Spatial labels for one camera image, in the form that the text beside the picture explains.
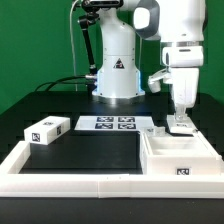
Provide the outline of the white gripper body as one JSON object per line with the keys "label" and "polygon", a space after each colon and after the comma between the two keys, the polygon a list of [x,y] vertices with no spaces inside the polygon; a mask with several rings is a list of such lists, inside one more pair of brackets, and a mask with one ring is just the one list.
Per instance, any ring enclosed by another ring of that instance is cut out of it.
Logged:
{"label": "white gripper body", "polygon": [[171,77],[174,105],[192,108],[196,101],[199,67],[204,62],[203,47],[164,47],[162,62]]}

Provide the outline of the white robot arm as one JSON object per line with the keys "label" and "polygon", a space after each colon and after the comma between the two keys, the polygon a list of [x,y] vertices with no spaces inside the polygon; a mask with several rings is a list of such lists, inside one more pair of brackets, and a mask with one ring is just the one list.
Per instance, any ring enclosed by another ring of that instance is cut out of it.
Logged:
{"label": "white robot arm", "polygon": [[124,0],[123,7],[133,12],[132,25],[118,19],[114,8],[99,10],[103,64],[93,95],[110,102],[143,96],[142,42],[158,41],[164,68],[149,77],[149,88],[156,93],[162,82],[169,84],[173,119],[185,120],[186,110],[195,104],[199,67],[204,62],[205,0]]}

